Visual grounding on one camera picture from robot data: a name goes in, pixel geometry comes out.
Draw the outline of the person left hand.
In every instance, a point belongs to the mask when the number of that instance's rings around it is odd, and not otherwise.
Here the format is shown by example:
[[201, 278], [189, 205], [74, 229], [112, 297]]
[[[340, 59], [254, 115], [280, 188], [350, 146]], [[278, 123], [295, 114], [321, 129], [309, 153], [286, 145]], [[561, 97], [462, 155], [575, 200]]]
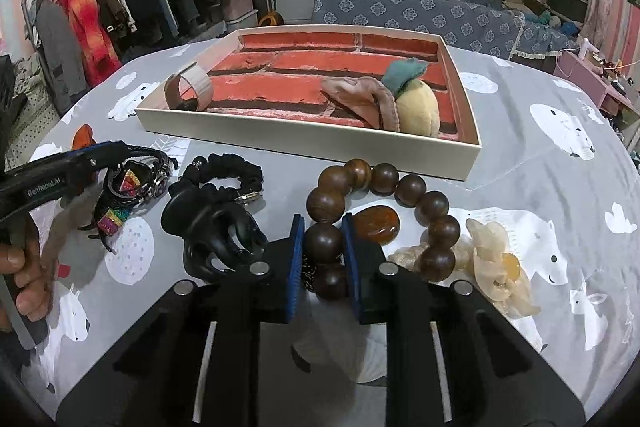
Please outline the person left hand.
[[12, 275], [20, 292], [15, 306], [23, 317], [37, 322], [51, 309], [51, 277], [47, 265], [41, 260], [39, 231], [32, 217], [25, 217], [25, 246], [0, 246], [1, 274]]

